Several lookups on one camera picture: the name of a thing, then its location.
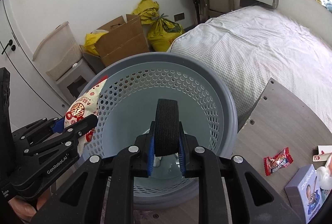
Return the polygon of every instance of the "black door handle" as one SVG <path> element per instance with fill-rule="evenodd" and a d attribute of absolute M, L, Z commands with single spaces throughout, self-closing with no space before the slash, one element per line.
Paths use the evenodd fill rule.
<path fill-rule="evenodd" d="M 3 51 L 2 51 L 1 54 L 3 55 L 3 53 L 5 52 L 5 50 L 7 49 L 7 47 L 8 47 L 8 46 L 11 46 L 12 44 L 13 44 L 13 40 L 9 40 L 8 43 L 7 43 L 7 45 L 6 45 L 6 47 L 3 49 Z"/>

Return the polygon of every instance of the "mattress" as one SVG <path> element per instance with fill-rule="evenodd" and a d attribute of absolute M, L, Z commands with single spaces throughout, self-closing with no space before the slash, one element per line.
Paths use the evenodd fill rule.
<path fill-rule="evenodd" d="M 239 120 L 272 77 L 332 131 L 332 51 L 277 10 L 251 6 L 212 18 L 177 38 L 168 52 L 210 67 L 228 86 Z"/>

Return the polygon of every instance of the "red candy wrapper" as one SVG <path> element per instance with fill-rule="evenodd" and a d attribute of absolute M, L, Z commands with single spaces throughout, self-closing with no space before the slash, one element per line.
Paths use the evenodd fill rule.
<path fill-rule="evenodd" d="M 275 155 L 273 158 L 264 158 L 265 174 L 269 176 L 279 170 L 280 168 L 286 168 L 293 162 L 293 158 L 289 153 L 289 148 L 286 147 L 279 154 Z"/>

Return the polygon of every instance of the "desk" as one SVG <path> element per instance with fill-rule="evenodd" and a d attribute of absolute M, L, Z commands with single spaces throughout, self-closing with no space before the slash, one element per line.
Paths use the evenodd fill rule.
<path fill-rule="evenodd" d="M 234 155 L 243 156 L 288 202 L 284 187 L 300 167 L 312 163 L 317 145 L 332 144 L 332 134 L 318 116 L 289 90 L 270 79 L 237 135 Z M 294 162 L 265 176 L 263 158 L 289 147 Z M 315 162 L 315 168 L 324 162 Z M 198 223 L 198 199 L 156 210 L 143 223 Z"/>

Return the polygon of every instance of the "finger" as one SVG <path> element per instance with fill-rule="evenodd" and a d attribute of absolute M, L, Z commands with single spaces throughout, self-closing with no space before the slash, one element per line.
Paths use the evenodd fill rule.
<path fill-rule="evenodd" d="M 9 204 L 14 212 L 24 220 L 26 220 L 26 218 L 31 219 L 31 217 L 36 214 L 36 210 L 30 204 L 20 199 L 12 198 Z"/>
<path fill-rule="evenodd" d="M 51 190 L 47 189 L 39 198 L 37 201 L 37 210 L 39 210 L 45 202 L 51 197 Z"/>

